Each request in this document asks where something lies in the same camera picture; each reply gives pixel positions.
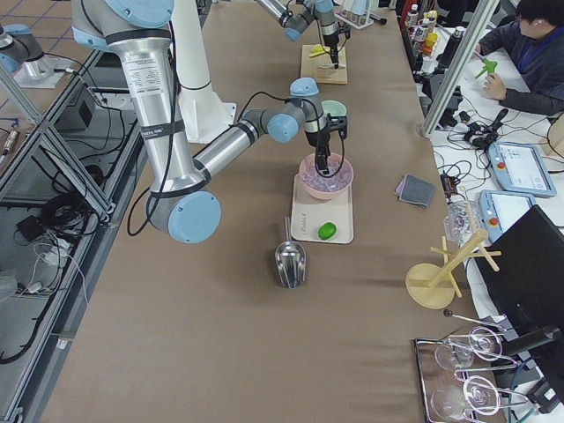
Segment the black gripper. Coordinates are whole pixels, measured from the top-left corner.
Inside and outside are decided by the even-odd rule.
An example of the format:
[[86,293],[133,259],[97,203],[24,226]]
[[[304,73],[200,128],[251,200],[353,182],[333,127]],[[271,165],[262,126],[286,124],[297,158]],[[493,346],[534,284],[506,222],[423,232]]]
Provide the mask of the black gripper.
[[351,27],[348,24],[321,25],[323,42],[324,45],[330,49],[330,59],[334,69],[337,69],[339,66],[339,36],[343,34],[348,40],[350,38],[350,29]]
[[346,116],[328,115],[305,123],[305,134],[308,143],[315,148],[315,170],[320,175],[329,175],[328,157],[330,154],[330,134],[337,132],[344,142],[348,135],[348,119]]

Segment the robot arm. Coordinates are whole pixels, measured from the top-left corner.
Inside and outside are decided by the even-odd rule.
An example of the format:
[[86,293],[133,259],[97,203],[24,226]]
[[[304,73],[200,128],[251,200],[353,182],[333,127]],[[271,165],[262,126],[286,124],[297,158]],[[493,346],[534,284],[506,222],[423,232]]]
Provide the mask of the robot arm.
[[291,41],[297,41],[308,27],[316,22],[319,34],[323,38],[323,45],[329,49],[328,52],[324,50],[323,53],[330,56],[334,69],[339,68],[340,36],[344,35],[345,40],[349,40],[351,27],[346,23],[338,23],[334,13],[334,3],[331,0],[297,1],[297,4],[303,5],[298,14],[294,14],[288,5],[283,5],[280,1],[257,0],[256,3],[275,18]]
[[212,177],[262,136],[285,143],[300,131],[328,175],[330,135],[344,115],[323,108],[312,78],[292,82],[280,108],[237,112],[212,88],[201,20],[192,1],[75,1],[72,30],[82,46],[119,57],[154,173],[148,224],[185,243],[219,226]]

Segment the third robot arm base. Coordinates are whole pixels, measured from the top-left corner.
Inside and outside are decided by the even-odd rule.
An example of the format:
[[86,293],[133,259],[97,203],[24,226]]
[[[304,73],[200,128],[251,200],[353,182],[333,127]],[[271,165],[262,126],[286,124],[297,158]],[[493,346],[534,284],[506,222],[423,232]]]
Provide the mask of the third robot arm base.
[[48,57],[25,25],[1,27],[1,65],[22,88],[54,89],[72,74],[70,59]]

